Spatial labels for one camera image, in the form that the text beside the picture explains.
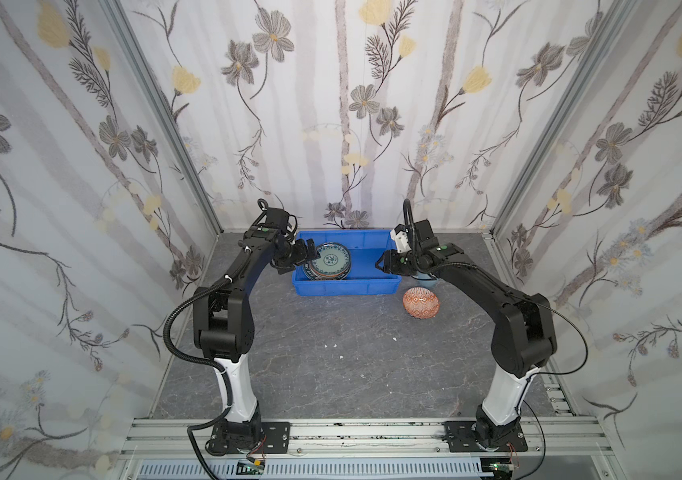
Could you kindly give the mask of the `red patterned small bowl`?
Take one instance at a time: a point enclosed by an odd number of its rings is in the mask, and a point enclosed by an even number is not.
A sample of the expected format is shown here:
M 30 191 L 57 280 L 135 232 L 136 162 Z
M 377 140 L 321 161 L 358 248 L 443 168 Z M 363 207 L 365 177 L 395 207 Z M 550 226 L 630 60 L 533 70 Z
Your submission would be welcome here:
M 413 287 L 405 291 L 402 298 L 405 311 L 417 319 L 430 319 L 437 315 L 440 301 L 437 295 L 424 287 Z

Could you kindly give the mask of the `green blue floral plate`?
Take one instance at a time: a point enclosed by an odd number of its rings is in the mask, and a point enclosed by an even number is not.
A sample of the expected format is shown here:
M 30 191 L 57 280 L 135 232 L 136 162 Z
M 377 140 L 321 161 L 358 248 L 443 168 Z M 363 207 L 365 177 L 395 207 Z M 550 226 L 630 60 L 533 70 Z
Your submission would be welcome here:
M 311 280 L 343 280 L 351 272 L 350 251 L 336 242 L 326 242 L 317 247 L 318 257 L 304 266 Z

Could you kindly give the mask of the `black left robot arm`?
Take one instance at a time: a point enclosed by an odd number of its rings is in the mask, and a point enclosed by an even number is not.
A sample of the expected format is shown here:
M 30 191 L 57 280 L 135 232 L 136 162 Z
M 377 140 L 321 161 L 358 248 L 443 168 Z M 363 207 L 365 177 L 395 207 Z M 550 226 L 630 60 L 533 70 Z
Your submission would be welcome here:
M 254 444 L 263 438 L 263 427 L 248 362 L 255 339 L 250 294 L 266 267 L 286 274 L 319 254 L 312 239 L 261 225 L 250 228 L 238 246 L 238 255 L 216 284 L 196 291 L 200 298 L 192 304 L 193 340 L 213 363 L 222 395 L 225 413 L 217 421 L 216 436 Z

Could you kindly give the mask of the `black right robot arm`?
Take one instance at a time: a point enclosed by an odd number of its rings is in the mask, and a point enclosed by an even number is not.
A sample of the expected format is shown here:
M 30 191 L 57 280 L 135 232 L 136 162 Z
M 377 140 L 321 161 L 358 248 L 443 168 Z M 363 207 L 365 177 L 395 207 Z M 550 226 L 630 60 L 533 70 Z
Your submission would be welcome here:
M 549 301 L 501 282 L 452 243 L 441 243 L 427 220 L 390 231 L 395 247 L 376 268 L 398 276 L 425 274 L 441 279 L 480 306 L 494 324 L 490 350 L 496 363 L 490 388 L 478 406 L 475 442 L 496 450 L 521 433 L 520 407 L 535 375 L 557 350 Z

